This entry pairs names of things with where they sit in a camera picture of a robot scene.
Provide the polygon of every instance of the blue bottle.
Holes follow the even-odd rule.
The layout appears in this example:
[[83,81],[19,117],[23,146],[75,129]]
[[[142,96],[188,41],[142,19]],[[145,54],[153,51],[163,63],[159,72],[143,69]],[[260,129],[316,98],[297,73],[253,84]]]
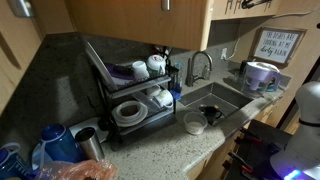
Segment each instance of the blue bottle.
[[54,161],[77,163],[85,159],[84,152],[70,129],[61,124],[52,124],[42,130],[41,148],[44,148]]

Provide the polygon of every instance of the framed sign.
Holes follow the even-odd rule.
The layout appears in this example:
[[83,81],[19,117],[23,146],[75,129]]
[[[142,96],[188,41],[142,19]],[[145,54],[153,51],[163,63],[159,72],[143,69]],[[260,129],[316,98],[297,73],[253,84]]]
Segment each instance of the framed sign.
[[262,27],[254,57],[287,65],[306,30]]

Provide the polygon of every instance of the small bowl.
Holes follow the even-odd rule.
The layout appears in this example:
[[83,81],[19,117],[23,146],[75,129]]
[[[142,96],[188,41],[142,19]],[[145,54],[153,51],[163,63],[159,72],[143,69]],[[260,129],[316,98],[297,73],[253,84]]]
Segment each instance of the small bowl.
[[141,104],[138,101],[126,101],[117,106],[116,113],[123,120],[136,119],[141,111]]
[[188,133],[199,135],[207,127],[206,117],[198,112],[189,112],[183,117],[183,122]]

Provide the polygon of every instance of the outlet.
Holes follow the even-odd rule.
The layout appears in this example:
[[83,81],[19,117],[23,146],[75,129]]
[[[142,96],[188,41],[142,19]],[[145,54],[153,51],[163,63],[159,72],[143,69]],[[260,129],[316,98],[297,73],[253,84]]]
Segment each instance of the outlet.
[[221,59],[227,60],[227,48],[222,49]]

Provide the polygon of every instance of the stainless steel sink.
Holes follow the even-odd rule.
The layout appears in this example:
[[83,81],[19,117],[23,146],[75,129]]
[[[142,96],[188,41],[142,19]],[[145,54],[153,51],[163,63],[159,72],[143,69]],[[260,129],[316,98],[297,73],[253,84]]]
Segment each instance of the stainless steel sink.
[[201,112],[198,108],[217,105],[225,118],[238,111],[253,99],[229,89],[219,83],[211,83],[205,87],[188,93],[179,100],[183,105]]

